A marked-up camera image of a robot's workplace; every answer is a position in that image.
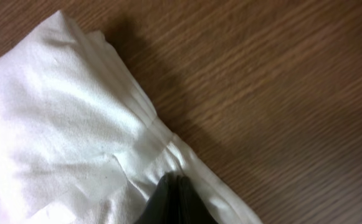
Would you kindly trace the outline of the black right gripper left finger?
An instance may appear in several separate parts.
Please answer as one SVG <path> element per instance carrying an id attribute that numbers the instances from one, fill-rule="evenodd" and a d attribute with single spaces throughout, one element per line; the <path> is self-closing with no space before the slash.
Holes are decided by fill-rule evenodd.
<path id="1" fill-rule="evenodd" d="M 178 188 L 172 174 L 160 178 L 145 209 L 135 224 L 178 223 Z"/>

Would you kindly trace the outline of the cream white garment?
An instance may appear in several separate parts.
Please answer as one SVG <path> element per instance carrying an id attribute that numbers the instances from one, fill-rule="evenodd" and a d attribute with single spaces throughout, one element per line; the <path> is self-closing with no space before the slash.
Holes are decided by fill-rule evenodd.
<path id="1" fill-rule="evenodd" d="M 57 11 L 0 58 L 0 223 L 134 223 L 179 174 L 215 222 L 260 222 L 159 119 L 100 31 Z"/>

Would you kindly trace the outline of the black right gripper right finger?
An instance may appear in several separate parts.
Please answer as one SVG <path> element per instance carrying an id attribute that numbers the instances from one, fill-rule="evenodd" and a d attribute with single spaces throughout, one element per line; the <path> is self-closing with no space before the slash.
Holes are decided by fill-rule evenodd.
<path id="1" fill-rule="evenodd" d="M 193 187 L 189 177 L 177 176 L 179 223 L 217 224 L 209 213 L 201 197 Z"/>

